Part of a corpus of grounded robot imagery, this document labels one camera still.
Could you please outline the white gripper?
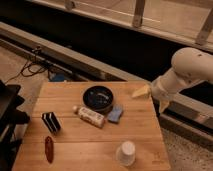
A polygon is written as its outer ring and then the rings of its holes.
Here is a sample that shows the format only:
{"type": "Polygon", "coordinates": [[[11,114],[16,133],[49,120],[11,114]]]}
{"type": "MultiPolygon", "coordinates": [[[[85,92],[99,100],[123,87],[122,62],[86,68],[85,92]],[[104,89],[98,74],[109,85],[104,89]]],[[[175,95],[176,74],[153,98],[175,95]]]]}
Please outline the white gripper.
{"type": "MultiPolygon", "coordinates": [[[[169,106],[173,97],[180,91],[190,88],[195,81],[178,75],[170,68],[163,75],[159,76],[151,83],[151,93],[155,99],[161,101],[159,103],[159,112],[163,113],[169,106]]],[[[133,98],[148,98],[150,96],[150,86],[145,85],[132,94],[133,98]]]]}

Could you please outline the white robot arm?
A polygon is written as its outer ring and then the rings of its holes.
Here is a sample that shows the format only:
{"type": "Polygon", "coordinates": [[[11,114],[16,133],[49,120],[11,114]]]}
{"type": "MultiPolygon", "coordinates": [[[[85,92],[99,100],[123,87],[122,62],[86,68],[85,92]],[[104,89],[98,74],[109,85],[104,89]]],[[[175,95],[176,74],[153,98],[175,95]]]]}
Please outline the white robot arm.
{"type": "Polygon", "coordinates": [[[213,55],[186,47],[174,53],[171,67],[163,75],[135,90],[132,97],[152,96],[159,101],[162,113],[177,93],[205,81],[213,84],[213,55]]]}

